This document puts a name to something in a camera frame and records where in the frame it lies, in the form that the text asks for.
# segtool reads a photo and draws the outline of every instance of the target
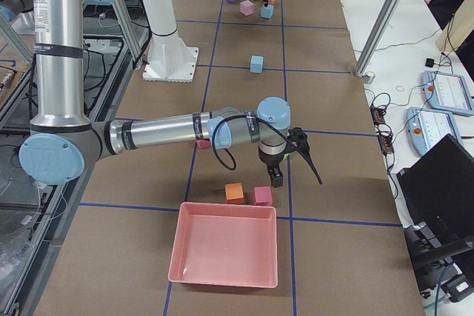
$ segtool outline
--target blue cable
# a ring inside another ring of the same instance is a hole
[[[438,300],[439,298],[439,291],[441,289],[441,283],[443,282],[443,277],[444,275],[446,274],[446,271],[451,267],[453,266],[454,264],[454,261],[449,263],[446,268],[444,268],[443,272],[441,273],[441,275],[439,276],[439,280],[438,280],[438,287],[436,288],[436,298],[435,298],[435,314],[434,316],[438,316],[438,302],[440,300]]]

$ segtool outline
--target computer monitor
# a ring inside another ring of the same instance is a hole
[[[474,158],[446,135],[397,174],[414,223],[424,221],[441,245],[474,235]],[[451,256],[474,284],[474,250]]]

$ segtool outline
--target white desk surface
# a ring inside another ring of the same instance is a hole
[[[347,28],[350,31],[350,38],[357,58],[360,55],[359,51],[362,51],[365,45],[384,1],[341,0]],[[441,52],[435,45],[436,39],[441,35],[438,24],[423,0],[401,0],[377,48],[384,48],[391,44],[415,43],[431,36],[436,30],[438,32],[433,37],[419,44],[376,51],[367,67],[367,70],[375,73],[375,81],[370,85],[365,85],[366,89],[372,90],[376,95],[387,92],[390,94],[393,103],[406,104],[410,89],[421,84],[421,74],[425,70],[437,70],[437,66],[430,69],[425,67],[424,63],[426,58],[434,58],[435,63],[439,63]],[[451,53],[450,59],[453,63],[454,73],[466,78],[470,92],[474,95],[474,83],[459,61],[458,56]],[[450,73],[450,68],[444,67],[440,71]],[[372,102],[373,95],[368,91],[366,91],[366,94],[368,103]],[[425,100],[426,97],[421,88],[416,88],[413,90],[409,105],[405,107],[390,106],[385,121],[395,134],[402,130],[406,123],[407,109],[409,107],[421,107]],[[375,102],[375,105],[386,103],[387,97],[383,95]],[[461,136],[474,136],[474,117],[466,118],[455,115],[455,121]],[[474,155],[474,140],[464,140],[463,144],[467,151]],[[419,159],[406,130],[398,135],[394,143],[394,149],[395,166],[393,175],[402,168],[411,167]],[[390,156],[388,161],[391,164],[392,158]],[[410,217],[402,198],[397,199],[397,208],[401,222],[406,226],[410,222]],[[424,301],[424,304],[428,305],[433,301],[434,297]],[[443,302],[440,302],[438,314],[443,316],[468,316],[472,315],[473,310],[474,297],[469,297],[460,303],[444,305]],[[425,311],[427,316],[434,313],[433,308]]]

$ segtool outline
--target pink tray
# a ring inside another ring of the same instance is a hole
[[[168,279],[179,283],[275,288],[275,208],[183,203]]]

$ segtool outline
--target table surface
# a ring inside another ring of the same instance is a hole
[[[225,202],[224,185],[269,184],[255,146],[228,172],[194,144],[97,163],[35,315],[423,315],[339,0],[277,0],[272,19],[238,3],[173,0],[178,31],[200,47],[191,84],[132,77],[118,118],[148,119],[286,98],[306,129],[319,186],[295,156],[274,189],[278,286],[169,283],[183,201]],[[249,73],[251,55],[264,72]]]
[[[360,55],[360,50],[370,34],[373,24],[380,12],[384,0],[341,0],[347,27],[350,31],[350,38],[355,49],[355,55]],[[430,69],[424,66],[426,58],[434,58],[436,63],[440,63],[440,50],[435,41],[441,35],[438,23],[433,18],[424,0],[401,0],[397,6],[393,17],[387,26],[386,31],[377,46],[377,49],[385,48],[393,44],[406,44],[391,47],[386,50],[378,50],[374,53],[367,70],[375,72],[375,81],[370,85],[365,85],[376,95],[382,92],[389,93],[393,103],[409,104],[404,107],[391,106],[385,116],[386,122],[393,132],[397,133],[404,128],[406,123],[406,112],[408,107],[422,107],[426,101],[426,96],[421,88],[415,88],[409,100],[410,90],[414,86],[421,84],[421,74],[425,70],[438,70],[438,66]],[[455,53],[450,53],[449,57],[453,63],[453,72],[463,75],[471,93],[474,93],[474,83],[464,69]],[[449,67],[442,67],[440,71],[450,73]],[[373,95],[367,92],[367,100],[370,104]],[[386,104],[387,97],[383,95],[375,104]],[[461,136],[474,136],[474,118],[455,115],[456,125]],[[474,140],[465,139],[463,145],[467,151],[474,155]],[[405,167],[411,167],[420,157],[413,149],[410,137],[406,130],[402,130],[395,143],[395,166],[393,176]],[[403,225],[410,224],[410,216],[403,196],[397,199],[399,217]],[[433,300],[426,300],[427,305]],[[461,303],[450,303],[443,308],[443,315],[462,316],[471,315],[474,308],[474,298],[469,297]],[[432,315],[433,309],[427,310],[427,315]]]

